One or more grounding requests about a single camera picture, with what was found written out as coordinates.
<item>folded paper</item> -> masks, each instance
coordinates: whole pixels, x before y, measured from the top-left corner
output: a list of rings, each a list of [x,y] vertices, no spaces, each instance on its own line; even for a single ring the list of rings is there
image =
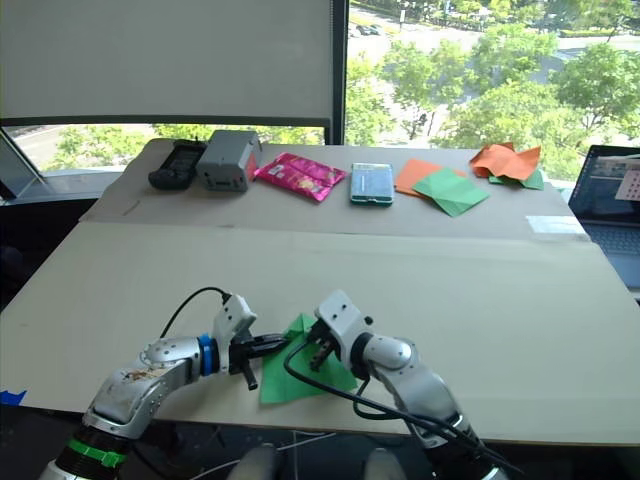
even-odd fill
[[[456,217],[486,199],[489,194],[477,188],[468,178],[443,168],[427,175],[413,189],[432,198],[445,212]]]
[[[544,179],[542,178],[542,172],[536,168],[529,178],[526,180],[514,180],[509,177],[495,177],[489,176],[490,183],[503,183],[503,184],[518,184],[526,188],[533,190],[544,190]]]
[[[284,361],[287,355],[305,341],[305,337],[315,321],[309,315],[300,314],[284,332],[284,336],[289,340],[289,345],[263,359],[262,386],[260,388],[261,403],[285,403],[325,393],[292,377],[284,369]],[[342,366],[342,363],[334,354],[327,358],[317,372],[311,370],[309,366],[311,358],[318,348],[320,347],[315,344],[307,346],[293,357],[291,367],[319,382],[327,383],[341,390],[353,390],[357,386],[355,377]]]
[[[410,158],[394,181],[396,192],[419,197],[420,194],[413,190],[413,186],[427,175],[442,170],[443,168],[443,166],[436,165],[435,163]],[[461,177],[466,176],[465,173],[460,170],[454,170],[454,172]]]
[[[509,177],[527,180],[538,166],[540,147],[515,152],[511,144],[488,145],[471,160],[471,170],[477,177]]]

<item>laptop screen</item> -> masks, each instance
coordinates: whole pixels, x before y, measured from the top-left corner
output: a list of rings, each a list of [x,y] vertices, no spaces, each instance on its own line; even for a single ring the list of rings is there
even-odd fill
[[[579,220],[640,225],[640,148],[592,146],[569,207]]]

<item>blue tape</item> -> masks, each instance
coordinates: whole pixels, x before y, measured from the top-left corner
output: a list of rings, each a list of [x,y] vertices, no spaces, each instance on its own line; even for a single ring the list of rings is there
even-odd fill
[[[198,337],[198,343],[202,347],[202,376],[213,373],[213,352],[211,351],[211,338],[206,333]]]
[[[20,405],[26,394],[26,390],[23,390],[22,393],[11,393],[8,390],[3,390],[0,392],[0,403],[2,405]]]

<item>green ring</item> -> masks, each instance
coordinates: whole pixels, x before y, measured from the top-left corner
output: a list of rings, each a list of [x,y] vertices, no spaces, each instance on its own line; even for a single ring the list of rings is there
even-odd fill
[[[99,448],[93,448],[89,445],[85,445],[79,440],[72,438],[69,440],[67,444],[71,450],[74,450],[85,457],[93,458],[94,460],[98,460],[102,463],[103,466],[109,468],[115,468],[127,459],[126,455],[123,455],[118,452],[105,452],[104,450],[100,450]]]

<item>blue ring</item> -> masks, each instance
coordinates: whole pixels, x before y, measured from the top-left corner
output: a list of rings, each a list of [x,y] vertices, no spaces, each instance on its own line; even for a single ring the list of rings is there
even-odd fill
[[[211,338],[206,333],[198,337],[198,343],[202,348],[202,376],[206,377],[213,373],[213,355],[211,351]]]

